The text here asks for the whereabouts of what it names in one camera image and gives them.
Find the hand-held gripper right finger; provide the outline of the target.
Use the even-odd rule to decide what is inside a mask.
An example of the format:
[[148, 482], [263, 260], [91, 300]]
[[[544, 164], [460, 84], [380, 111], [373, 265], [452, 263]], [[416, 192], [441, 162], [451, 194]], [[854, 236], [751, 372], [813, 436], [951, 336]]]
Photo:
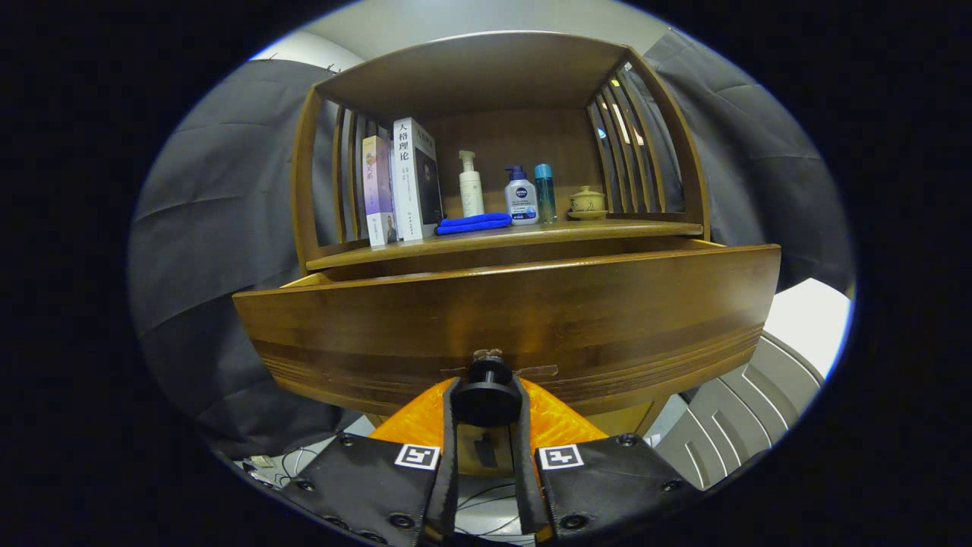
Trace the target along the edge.
[[513, 387], [515, 495], [536, 543], [618, 544], [702, 500], [639, 434], [605, 434], [535, 382]]

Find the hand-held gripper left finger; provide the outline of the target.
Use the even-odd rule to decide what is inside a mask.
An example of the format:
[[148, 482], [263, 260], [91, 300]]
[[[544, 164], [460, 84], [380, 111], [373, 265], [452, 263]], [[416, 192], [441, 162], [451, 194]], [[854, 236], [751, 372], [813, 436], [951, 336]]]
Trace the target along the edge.
[[451, 536], [458, 499], [458, 378], [438, 382], [368, 436], [341, 433], [282, 488], [342, 546], [423, 546]]

